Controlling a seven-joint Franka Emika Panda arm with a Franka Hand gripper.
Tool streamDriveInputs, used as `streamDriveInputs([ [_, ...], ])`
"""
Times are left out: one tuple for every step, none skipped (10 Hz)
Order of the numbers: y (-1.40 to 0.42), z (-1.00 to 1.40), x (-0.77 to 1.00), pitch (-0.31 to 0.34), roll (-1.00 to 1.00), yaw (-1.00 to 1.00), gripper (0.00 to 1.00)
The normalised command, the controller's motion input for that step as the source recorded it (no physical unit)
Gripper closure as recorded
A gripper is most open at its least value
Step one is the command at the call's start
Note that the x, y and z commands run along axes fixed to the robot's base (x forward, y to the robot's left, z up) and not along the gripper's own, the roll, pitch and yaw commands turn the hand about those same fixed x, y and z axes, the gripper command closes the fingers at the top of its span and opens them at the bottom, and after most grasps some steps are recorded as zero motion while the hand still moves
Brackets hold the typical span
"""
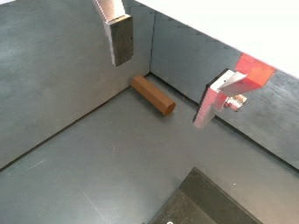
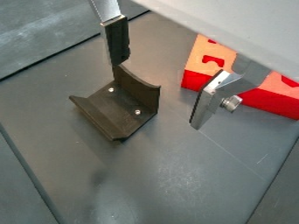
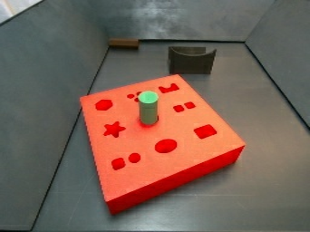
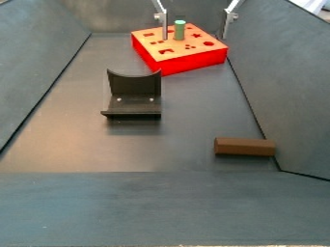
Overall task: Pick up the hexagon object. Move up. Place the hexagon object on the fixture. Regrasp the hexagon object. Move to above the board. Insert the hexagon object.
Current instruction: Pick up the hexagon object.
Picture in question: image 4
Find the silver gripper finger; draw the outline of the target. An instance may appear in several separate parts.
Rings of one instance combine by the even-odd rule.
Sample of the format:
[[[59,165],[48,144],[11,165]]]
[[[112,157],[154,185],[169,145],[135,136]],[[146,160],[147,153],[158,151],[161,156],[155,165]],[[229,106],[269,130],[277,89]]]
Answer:
[[[235,19],[238,19],[237,10],[243,2],[245,0],[233,0],[229,7],[223,10],[225,12],[225,21],[223,21],[223,30],[222,30],[223,40],[227,38],[230,24],[234,22]]]
[[[154,13],[154,18],[162,23],[163,25],[163,40],[167,40],[167,10],[163,6],[162,0],[151,0],[157,12]]]

